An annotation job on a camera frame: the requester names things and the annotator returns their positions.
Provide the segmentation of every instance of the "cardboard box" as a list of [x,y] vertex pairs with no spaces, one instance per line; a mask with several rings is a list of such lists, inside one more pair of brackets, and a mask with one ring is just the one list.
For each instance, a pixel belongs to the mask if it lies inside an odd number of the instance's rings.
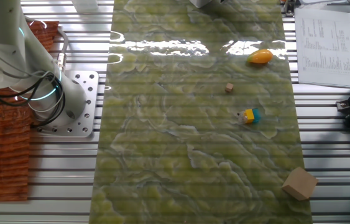
[[282,190],[297,200],[309,199],[313,194],[318,179],[306,172],[303,168],[294,169],[282,186]]
[[231,90],[233,90],[233,84],[231,84],[231,83],[227,83],[227,85],[226,85],[226,92],[231,92]]

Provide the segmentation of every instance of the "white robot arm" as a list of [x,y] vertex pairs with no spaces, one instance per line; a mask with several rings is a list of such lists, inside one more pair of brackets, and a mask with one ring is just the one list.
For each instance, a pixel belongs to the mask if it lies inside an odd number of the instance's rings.
[[20,0],[0,0],[0,88],[26,92],[19,97],[50,128],[71,123],[86,104],[84,89],[64,74],[60,58],[57,63],[31,32]]

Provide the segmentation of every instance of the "yellow block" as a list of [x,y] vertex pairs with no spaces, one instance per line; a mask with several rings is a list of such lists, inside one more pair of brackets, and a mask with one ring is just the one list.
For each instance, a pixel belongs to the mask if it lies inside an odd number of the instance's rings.
[[254,112],[252,109],[245,110],[244,116],[247,117],[246,124],[252,123],[255,120]]

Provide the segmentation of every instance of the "green mat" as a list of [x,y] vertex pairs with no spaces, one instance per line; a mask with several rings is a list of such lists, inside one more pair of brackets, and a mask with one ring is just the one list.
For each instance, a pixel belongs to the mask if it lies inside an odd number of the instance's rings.
[[303,157],[277,4],[115,0],[90,223],[311,223],[281,190]]

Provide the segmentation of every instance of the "orange lemon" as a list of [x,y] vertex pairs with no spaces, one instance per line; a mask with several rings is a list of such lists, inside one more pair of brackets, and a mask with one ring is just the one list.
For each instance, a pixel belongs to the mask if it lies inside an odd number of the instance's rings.
[[267,49],[257,50],[247,58],[249,63],[267,63],[273,58],[273,53]]

